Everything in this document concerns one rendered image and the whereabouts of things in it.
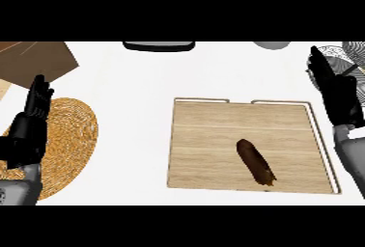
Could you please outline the pale wooden tray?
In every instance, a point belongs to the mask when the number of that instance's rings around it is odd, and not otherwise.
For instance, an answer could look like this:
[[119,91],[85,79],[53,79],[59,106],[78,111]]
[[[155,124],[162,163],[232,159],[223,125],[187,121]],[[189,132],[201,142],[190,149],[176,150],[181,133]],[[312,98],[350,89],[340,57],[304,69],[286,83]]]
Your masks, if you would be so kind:
[[310,104],[176,98],[167,186],[338,194]]

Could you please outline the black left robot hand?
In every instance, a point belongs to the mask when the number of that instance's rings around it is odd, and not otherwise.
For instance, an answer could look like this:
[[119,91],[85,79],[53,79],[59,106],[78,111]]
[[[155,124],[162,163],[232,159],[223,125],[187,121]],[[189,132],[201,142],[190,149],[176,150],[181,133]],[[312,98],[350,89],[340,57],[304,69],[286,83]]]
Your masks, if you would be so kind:
[[9,134],[0,136],[0,160],[7,169],[37,164],[46,153],[47,118],[54,90],[38,74],[26,94],[23,110],[16,114]]

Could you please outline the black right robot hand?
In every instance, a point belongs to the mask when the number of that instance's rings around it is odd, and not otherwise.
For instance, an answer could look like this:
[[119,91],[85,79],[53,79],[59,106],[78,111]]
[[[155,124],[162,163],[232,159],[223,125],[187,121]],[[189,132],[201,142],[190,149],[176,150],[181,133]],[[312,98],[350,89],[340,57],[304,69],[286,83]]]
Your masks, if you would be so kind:
[[316,46],[310,48],[307,67],[319,87],[326,115],[332,125],[350,124],[356,128],[363,127],[365,118],[356,96],[356,78],[334,73],[328,60]]

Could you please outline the round woven straw placemat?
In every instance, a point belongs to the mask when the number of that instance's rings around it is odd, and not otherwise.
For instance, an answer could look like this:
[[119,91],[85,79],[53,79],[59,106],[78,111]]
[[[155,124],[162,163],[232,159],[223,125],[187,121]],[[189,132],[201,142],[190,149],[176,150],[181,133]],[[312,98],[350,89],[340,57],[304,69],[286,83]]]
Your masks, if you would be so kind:
[[97,137],[99,125],[91,107],[75,98],[53,99],[40,164],[40,200],[60,192],[77,178],[93,155]]

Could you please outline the grey round object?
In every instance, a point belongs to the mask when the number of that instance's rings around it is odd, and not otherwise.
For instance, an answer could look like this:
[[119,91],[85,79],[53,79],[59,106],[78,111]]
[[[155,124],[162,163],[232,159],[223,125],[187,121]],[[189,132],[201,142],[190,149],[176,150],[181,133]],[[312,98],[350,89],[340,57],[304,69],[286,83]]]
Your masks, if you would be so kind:
[[278,50],[288,46],[286,41],[255,41],[255,45],[263,49]]

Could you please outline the black and grey appliance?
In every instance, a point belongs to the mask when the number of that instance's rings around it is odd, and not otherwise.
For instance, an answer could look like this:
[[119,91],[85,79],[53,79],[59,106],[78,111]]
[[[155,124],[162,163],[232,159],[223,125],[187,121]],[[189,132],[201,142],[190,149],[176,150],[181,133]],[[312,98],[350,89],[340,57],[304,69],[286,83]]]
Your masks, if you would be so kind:
[[122,45],[130,50],[150,52],[181,52],[195,47],[193,41],[124,41]]

